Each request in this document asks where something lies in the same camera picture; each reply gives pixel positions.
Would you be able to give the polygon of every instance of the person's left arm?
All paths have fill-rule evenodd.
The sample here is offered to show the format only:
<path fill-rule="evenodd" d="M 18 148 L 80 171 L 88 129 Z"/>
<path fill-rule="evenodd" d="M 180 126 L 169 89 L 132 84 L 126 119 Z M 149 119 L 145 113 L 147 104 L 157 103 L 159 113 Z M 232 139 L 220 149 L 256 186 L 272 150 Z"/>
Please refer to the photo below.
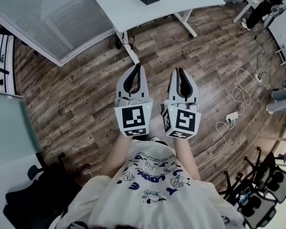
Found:
<path fill-rule="evenodd" d="M 121 133 L 116 140 L 113 149 L 108 155 L 100 175 L 113 178 L 118 170 L 124 165 L 132 143 L 132 137 L 125 137 Z"/>

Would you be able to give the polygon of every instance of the white sleeve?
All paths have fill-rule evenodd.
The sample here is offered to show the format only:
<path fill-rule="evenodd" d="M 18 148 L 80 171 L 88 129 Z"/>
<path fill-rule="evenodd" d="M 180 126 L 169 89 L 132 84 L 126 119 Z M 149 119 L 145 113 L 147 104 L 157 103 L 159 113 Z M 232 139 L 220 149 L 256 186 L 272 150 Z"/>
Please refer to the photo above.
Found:
<path fill-rule="evenodd" d="M 65 229 L 75 221 L 87 222 L 100 195 L 111 181 L 110 177 L 91 178 L 68 206 L 68 212 L 58 221 L 56 229 Z"/>
<path fill-rule="evenodd" d="M 221 215 L 226 229 L 245 228 L 243 216 L 230 203 L 220 197 L 212 183 L 198 180 L 194 180 L 194 183 L 203 191 Z"/>

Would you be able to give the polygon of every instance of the person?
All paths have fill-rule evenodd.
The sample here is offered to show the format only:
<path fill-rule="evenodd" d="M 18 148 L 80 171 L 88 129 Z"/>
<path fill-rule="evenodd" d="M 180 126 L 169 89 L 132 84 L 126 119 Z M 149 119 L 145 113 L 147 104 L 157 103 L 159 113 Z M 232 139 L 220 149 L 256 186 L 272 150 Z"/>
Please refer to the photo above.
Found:
<path fill-rule="evenodd" d="M 266 110 L 269 114 L 273 114 L 276 111 L 286 111 L 286 90 L 280 89 L 273 91 L 271 96 L 274 100 L 274 103 L 266 105 Z"/>
<path fill-rule="evenodd" d="M 251 30 L 265 15 L 270 14 L 273 5 L 282 4 L 284 0 L 264 0 L 251 13 L 248 19 L 243 19 L 242 26 L 248 31 Z"/>
<path fill-rule="evenodd" d="M 240 229 L 244 219 L 201 181 L 187 140 L 119 134 L 100 175 L 91 178 L 56 229 Z"/>

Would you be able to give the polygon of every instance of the person in black pants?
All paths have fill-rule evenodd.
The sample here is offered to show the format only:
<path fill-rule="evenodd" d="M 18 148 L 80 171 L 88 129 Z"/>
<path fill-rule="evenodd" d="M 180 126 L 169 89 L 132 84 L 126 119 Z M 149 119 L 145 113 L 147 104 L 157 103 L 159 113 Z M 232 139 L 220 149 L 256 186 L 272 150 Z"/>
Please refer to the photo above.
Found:
<path fill-rule="evenodd" d="M 251 30 L 265 15 L 271 12 L 273 5 L 282 4 L 284 0 L 264 0 L 251 13 L 248 19 L 243 19 L 242 26 L 248 31 Z"/>

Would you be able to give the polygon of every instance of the person's right arm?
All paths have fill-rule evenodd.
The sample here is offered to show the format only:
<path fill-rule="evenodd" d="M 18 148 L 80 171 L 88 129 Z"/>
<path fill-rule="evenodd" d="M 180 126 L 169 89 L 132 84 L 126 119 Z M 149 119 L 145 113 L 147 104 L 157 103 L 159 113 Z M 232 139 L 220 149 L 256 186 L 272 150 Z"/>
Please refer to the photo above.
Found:
<path fill-rule="evenodd" d="M 194 180 L 201 180 L 188 140 L 174 138 L 176 157 Z"/>

